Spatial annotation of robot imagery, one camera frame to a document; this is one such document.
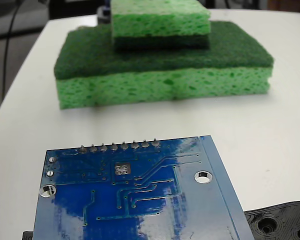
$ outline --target printed circuit board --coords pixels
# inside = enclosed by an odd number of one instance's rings
[[[48,150],[34,240],[253,240],[210,136]]]

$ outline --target table surface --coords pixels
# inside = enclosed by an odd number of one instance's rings
[[[300,13],[211,12],[274,56],[268,94],[59,110],[59,51],[96,16],[46,25],[0,108],[0,240],[33,230],[49,149],[212,135],[244,211],[300,201]]]

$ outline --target cable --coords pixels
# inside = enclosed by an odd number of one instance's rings
[[[19,3],[13,12],[9,30],[8,30],[8,33],[6,36],[6,41],[5,41],[5,49],[4,49],[4,57],[3,57],[2,101],[5,99],[5,95],[6,95],[7,58],[8,58],[9,41],[10,41],[10,36],[11,36],[11,32],[12,32],[12,27],[14,25],[14,21],[15,21],[17,12],[21,5],[22,4]]]
[[[227,9],[231,9],[230,4],[229,4],[229,0],[224,0],[225,6]]]

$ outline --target black plastic part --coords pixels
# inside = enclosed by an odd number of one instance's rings
[[[300,201],[244,212],[255,240],[300,240]],[[32,240],[25,231],[22,240]]]
[[[32,240],[33,235],[33,231],[24,231],[22,234],[22,240]]]

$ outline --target stacked sponges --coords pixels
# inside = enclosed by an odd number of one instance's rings
[[[111,25],[68,34],[54,68],[62,109],[269,88],[273,58],[197,0],[112,0],[111,12]]]

